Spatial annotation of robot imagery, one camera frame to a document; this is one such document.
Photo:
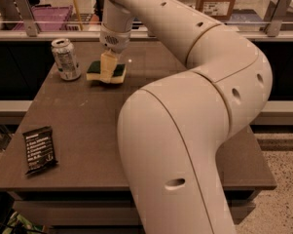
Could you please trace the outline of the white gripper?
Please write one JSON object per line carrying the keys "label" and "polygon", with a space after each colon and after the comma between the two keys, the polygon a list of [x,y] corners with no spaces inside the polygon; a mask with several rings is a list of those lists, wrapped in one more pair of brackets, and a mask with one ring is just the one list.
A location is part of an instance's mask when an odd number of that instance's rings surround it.
{"label": "white gripper", "polygon": [[100,80],[109,83],[118,64],[118,57],[115,53],[121,53],[129,43],[130,32],[116,32],[108,29],[104,24],[100,26],[100,43],[106,48],[100,57]]}

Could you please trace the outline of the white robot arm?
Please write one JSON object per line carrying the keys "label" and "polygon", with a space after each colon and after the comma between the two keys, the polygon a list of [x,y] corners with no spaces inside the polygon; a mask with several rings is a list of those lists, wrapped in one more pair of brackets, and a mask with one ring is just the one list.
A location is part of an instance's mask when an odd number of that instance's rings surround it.
{"label": "white robot arm", "polygon": [[265,55],[224,23],[177,0],[105,0],[101,35],[137,18],[186,69],[134,92],[118,146],[146,234],[236,234],[216,152],[263,109],[273,74]]}

